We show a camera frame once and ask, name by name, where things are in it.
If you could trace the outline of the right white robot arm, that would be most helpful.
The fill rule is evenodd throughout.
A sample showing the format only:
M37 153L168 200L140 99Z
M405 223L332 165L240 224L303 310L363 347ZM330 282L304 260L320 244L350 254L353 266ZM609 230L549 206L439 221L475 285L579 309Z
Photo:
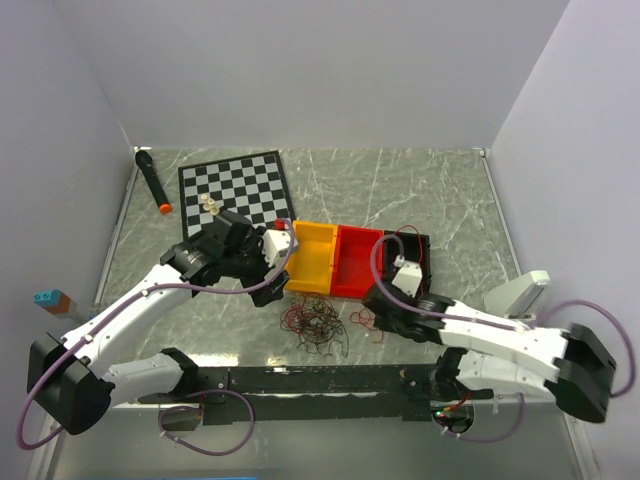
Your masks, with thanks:
M462 350L458 364L436 375L445 397L458 398L468 389L522 393L553 399L586 422L606 419L617 364L584 325L529 327L446 296L412 298L390 283L373 285L363 304L380 330Z

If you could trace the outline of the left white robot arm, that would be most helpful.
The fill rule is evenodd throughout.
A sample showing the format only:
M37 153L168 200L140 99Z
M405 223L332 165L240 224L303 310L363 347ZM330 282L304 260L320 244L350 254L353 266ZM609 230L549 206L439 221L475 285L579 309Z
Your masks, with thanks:
M101 314L61 339L46 334L30 347L26 402L37 403L71 435L94 426L112 407L160 394L176 402L199 388L198 366L177 348L121 364L121 353L158 320L199 293L218 293L223 278L260 308L283 297L284 266L297 249L291 220L254 226L223 210L172 245L150 272Z

